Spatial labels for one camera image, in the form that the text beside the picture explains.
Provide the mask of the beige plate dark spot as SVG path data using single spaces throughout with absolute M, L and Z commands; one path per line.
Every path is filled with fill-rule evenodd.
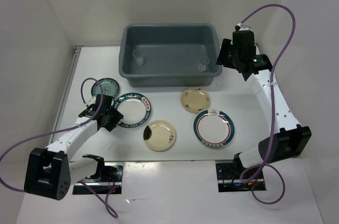
M 157 152 L 169 150 L 175 139 L 176 130 L 174 126 L 165 120 L 155 120 L 149 123 L 143 132 L 143 140 L 146 146 Z

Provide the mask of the beige plate black characters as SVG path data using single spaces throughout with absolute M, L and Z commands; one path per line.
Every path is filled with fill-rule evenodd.
M 199 113 L 208 109 L 210 103 L 210 95 L 200 87 L 187 88 L 181 94 L 182 106 L 191 113 Z

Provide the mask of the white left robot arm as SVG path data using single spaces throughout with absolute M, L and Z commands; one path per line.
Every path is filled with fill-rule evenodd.
M 117 127 L 123 115 L 113 102 L 111 96 L 97 95 L 95 103 L 79 114 L 73 130 L 47 147 L 30 152 L 24 182 L 26 193 L 61 200 L 71 185 L 86 177 L 96 182 L 104 179 L 107 168 L 103 157 L 84 154 L 79 159 L 72 158 L 100 129 L 110 132 Z

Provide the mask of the white plate green red rim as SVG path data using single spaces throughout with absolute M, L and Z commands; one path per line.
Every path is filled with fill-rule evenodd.
M 196 115 L 193 131 L 204 146 L 219 149 L 231 143 L 235 126 L 232 119 L 222 110 L 207 109 Z

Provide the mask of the blue floral small plate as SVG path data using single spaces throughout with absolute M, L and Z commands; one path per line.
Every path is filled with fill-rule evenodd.
M 102 87 L 103 94 L 116 98 L 120 92 L 119 83 L 113 78 L 102 78 L 99 80 L 99 83 L 95 83 L 91 88 L 91 95 L 97 96 L 101 93 L 99 84 Z

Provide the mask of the clear plastic cup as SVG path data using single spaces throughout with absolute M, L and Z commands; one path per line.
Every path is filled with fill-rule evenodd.
M 209 64 L 210 60 L 208 57 L 206 56 L 200 56 L 198 58 L 198 66 L 197 69 L 199 72 L 205 72 L 208 68 L 208 64 Z
M 136 49 L 132 52 L 137 65 L 143 65 L 145 62 L 145 52 L 141 49 Z

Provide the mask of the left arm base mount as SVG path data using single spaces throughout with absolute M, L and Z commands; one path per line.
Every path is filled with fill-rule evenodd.
M 101 176 L 86 176 L 82 181 L 99 195 L 107 194 L 115 186 L 113 194 L 121 194 L 124 163 L 105 162 Z

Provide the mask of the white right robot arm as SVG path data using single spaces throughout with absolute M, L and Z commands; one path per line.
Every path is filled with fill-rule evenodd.
M 217 65 L 235 69 L 254 91 L 273 132 L 256 147 L 234 156 L 232 170 L 244 178 L 251 167 L 298 157 L 311 137 L 308 126 L 302 126 L 292 114 L 276 82 L 267 55 L 256 53 L 252 30 L 237 29 L 232 39 L 223 39 Z

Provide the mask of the white plate green text rim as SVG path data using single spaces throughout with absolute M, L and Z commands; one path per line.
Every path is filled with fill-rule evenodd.
M 151 115 L 151 102 L 140 93 L 131 92 L 121 95 L 114 102 L 113 107 L 123 115 L 118 122 L 118 126 L 122 128 L 140 127 Z

